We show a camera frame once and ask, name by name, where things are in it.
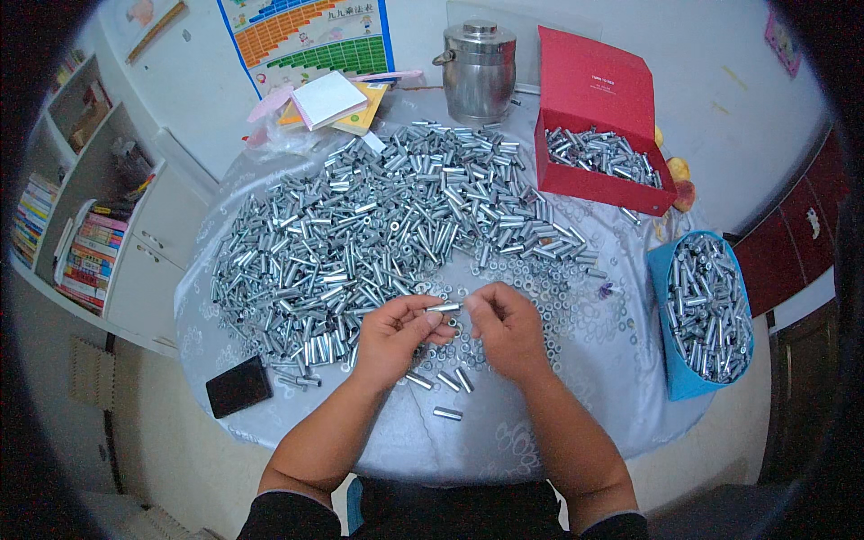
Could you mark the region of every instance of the white notepad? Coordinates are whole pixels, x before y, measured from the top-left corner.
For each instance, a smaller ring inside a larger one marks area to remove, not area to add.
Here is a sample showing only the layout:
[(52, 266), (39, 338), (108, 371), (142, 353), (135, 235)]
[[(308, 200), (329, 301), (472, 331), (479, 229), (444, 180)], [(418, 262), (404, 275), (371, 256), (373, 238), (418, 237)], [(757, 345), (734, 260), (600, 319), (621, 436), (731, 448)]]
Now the white notepad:
[(362, 111), (368, 101), (351, 81), (335, 71), (296, 88), (291, 99), (310, 131)]

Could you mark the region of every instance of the poster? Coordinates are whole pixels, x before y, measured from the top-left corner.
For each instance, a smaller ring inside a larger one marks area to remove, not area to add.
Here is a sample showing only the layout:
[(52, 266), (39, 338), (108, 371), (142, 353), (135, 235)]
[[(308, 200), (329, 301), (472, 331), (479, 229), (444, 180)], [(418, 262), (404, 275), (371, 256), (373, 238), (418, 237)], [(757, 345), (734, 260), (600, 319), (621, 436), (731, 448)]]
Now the poster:
[(384, 0), (218, 0), (258, 97), (333, 70), (393, 71)]

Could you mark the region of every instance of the stainless steel pot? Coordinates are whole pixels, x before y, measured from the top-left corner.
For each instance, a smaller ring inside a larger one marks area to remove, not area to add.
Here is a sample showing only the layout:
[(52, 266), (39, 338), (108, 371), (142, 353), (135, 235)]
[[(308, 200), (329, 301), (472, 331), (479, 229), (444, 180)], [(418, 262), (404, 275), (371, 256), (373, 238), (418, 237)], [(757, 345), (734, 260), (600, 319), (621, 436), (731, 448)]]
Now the stainless steel pot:
[(472, 19), (444, 30), (444, 52), (432, 63), (444, 67), (447, 110), (463, 124), (497, 122), (516, 85), (516, 35), (492, 21)]

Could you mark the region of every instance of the forearm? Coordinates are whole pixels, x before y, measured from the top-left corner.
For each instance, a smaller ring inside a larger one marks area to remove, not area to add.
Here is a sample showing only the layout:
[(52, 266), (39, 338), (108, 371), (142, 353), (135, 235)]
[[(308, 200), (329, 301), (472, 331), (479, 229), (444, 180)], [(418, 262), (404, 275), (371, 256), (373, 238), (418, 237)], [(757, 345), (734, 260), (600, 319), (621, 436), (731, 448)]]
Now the forearm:
[(359, 458), (383, 396), (349, 377), (284, 436), (267, 468), (329, 497)]
[(520, 385), (543, 466), (569, 503), (571, 530), (637, 510), (626, 464), (606, 431), (551, 371)]

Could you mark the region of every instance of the sleeve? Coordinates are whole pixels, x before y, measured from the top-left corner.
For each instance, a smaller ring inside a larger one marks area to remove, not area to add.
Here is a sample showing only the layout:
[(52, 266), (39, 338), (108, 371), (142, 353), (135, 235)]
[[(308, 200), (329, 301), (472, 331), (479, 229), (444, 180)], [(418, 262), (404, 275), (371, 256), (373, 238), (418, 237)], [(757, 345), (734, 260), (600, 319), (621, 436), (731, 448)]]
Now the sleeve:
[(648, 540), (648, 520), (634, 511), (614, 514), (588, 527), (579, 535), (581, 540)]
[(339, 518), (326, 506), (300, 493), (274, 490), (252, 501), (238, 539), (328, 540), (339, 538), (341, 532)]

